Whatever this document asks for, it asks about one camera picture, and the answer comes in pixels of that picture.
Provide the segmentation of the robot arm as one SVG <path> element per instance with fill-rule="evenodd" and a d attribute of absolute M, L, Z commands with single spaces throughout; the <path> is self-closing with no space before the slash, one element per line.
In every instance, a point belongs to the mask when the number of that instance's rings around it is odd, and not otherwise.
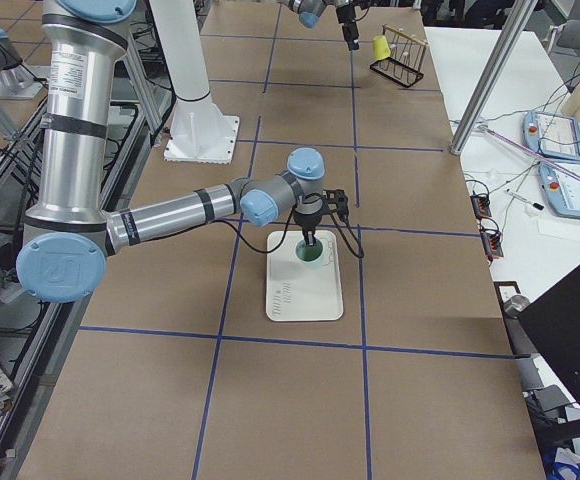
<path fill-rule="evenodd" d="M 132 1 L 48 1 L 42 27 L 52 44 L 37 203 L 26 213 L 16 259 L 22 287 L 69 303 L 91 295 L 108 256 L 242 214 L 256 226 L 290 212 L 313 244 L 325 209 L 319 152 L 292 152 L 268 180 L 239 178 L 136 209 L 100 205 L 115 64 L 129 52 Z"/>
<path fill-rule="evenodd" d="M 279 4 L 296 13 L 300 23 L 309 29 L 314 28 L 326 9 L 332 6 L 349 51 L 360 47 L 357 23 L 363 16 L 358 17 L 356 9 L 367 12 L 371 7 L 370 1 L 361 0 L 289 0 L 279 1 Z"/>

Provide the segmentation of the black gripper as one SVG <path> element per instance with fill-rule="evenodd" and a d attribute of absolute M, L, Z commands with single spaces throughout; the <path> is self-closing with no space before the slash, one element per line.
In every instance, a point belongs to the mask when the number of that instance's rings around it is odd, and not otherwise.
<path fill-rule="evenodd" d="M 345 41 L 348 42 L 350 50 L 359 49 L 359 32 L 357 28 L 357 17 L 355 8 L 367 10 L 370 7 L 369 1 L 336 0 L 334 2 L 338 23 L 341 25 Z"/>
<path fill-rule="evenodd" d="M 294 209 L 294 222 L 302 229 L 302 242 L 308 246 L 315 246 L 316 227 L 322 220 L 323 201 L 320 197 L 304 197 L 298 200 Z"/>

